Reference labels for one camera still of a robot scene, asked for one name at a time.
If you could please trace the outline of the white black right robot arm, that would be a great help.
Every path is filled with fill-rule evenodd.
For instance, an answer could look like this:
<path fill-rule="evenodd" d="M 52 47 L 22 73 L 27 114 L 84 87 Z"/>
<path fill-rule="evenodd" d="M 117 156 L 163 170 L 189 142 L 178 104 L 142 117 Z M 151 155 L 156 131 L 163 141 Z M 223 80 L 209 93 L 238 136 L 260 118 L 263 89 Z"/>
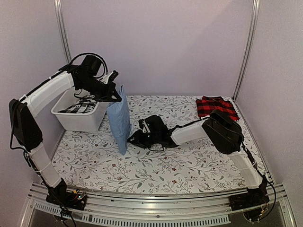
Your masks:
<path fill-rule="evenodd" d="M 128 138 L 128 142 L 150 149 L 154 144 L 164 148 L 175 148 L 187 142 L 208 137 L 217 151 L 227 155 L 239 172 L 249 191 L 245 195 L 248 206 L 255 206 L 263 199 L 268 185 L 266 177 L 258 170 L 258 165 L 244 145 L 244 136 L 240 125 L 226 113 L 215 109 L 209 115 L 169 129 L 160 116 L 152 115 L 139 120 L 139 129 Z"/>

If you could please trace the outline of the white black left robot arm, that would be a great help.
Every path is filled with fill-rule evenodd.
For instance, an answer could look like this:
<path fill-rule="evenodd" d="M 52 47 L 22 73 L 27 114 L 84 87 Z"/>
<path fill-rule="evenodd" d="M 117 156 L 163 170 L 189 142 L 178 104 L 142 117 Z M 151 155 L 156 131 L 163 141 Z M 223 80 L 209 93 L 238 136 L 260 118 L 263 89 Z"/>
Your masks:
<path fill-rule="evenodd" d="M 44 148 L 42 131 L 35 117 L 58 95 L 72 87 L 91 93 L 99 102 L 120 102 L 114 83 L 117 76 L 118 72 L 114 70 L 97 79 L 84 66 L 65 65 L 28 94 L 10 101 L 11 136 L 17 139 L 19 148 L 46 186 L 55 188 L 62 179 Z"/>

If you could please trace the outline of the light blue long sleeve shirt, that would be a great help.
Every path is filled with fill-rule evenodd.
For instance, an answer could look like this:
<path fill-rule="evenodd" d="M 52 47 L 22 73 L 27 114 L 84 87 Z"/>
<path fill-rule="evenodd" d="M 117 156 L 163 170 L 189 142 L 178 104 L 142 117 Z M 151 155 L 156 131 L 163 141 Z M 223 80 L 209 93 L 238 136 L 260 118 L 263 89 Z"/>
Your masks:
<path fill-rule="evenodd" d="M 118 94 L 121 97 L 120 102 L 112 102 L 107 107 L 107 115 L 109 125 L 114 136 L 121 155 L 125 155 L 127 151 L 127 140 L 131 133 L 130 114 L 128 101 L 123 85 L 118 86 Z"/>

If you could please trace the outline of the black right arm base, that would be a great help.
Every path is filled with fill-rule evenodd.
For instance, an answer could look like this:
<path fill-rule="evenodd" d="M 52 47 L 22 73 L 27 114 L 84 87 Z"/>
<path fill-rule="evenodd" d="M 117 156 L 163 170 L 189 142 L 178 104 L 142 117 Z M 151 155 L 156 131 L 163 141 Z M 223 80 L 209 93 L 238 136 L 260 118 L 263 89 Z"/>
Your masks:
<path fill-rule="evenodd" d="M 229 196 L 228 199 L 232 211 L 251 208 L 269 202 L 266 188 L 247 188 L 246 193 L 232 195 Z"/>

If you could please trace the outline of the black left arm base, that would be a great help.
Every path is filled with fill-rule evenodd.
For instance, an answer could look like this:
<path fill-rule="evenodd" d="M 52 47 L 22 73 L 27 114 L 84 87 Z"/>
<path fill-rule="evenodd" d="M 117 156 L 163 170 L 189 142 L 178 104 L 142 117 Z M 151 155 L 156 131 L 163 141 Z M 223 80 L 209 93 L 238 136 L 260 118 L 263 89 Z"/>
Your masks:
<path fill-rule="evenodd" d="M 87 202 L 87 194 L 80 192 L 79 189 L 69 192 L 66 191 L 64 187 L 50 188 L 46 201 L 65 208 L 84 210 Z"/>

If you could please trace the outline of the red black plaid shirt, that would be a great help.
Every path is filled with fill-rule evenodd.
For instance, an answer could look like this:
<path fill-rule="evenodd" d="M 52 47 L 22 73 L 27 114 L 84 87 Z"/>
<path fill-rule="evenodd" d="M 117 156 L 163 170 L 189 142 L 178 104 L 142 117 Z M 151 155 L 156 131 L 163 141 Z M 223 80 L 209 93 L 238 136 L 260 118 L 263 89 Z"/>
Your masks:
<path fill-rule="evenodd" d="M 228 100 L 224 100 L 221 96 L 203 96 L 202 99 L 196 100 L 196 106 L 199 118 L 208 116 L 213 110 L 220 110 L 227 114 L 233 121 L 240 119 L 233 104 Z"/>

